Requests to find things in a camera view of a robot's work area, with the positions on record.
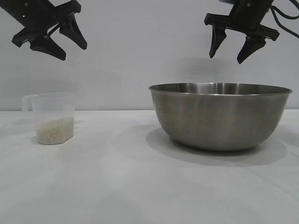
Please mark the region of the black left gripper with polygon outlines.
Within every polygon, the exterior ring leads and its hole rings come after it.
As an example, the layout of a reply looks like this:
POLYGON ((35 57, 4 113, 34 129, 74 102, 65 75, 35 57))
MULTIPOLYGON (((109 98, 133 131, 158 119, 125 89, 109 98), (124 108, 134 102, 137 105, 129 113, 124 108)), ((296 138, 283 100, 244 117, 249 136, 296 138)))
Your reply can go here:
POLYGON ((18 47, 31 41, 31 50, 65 60, 66 52, 50 38, 59 28, 60 34, 68 37, 81 49, 87 49, 87 41, 75 19, 75 13, 81 12, 81 5, 76 0, 58 6, 54 6, 49 0, 2 0, 0 7, 24 27, 12 40, 18 47))

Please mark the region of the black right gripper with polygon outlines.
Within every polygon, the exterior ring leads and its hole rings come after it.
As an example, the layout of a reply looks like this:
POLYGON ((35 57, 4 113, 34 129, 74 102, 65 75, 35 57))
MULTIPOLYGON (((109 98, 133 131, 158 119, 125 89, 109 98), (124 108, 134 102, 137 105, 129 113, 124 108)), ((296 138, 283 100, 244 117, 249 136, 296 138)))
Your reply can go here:
POLYGON ((237 56, 238 63, 243 63, 250 55, 266 45, 265 38, 276 40, 279 32, 261 24, 273 1, 271 0, 234 0, 229 15, 207 13, 205 25, 212 26, 210 58, 226 39, 226 30, 244 33, 248 36, 237 56))

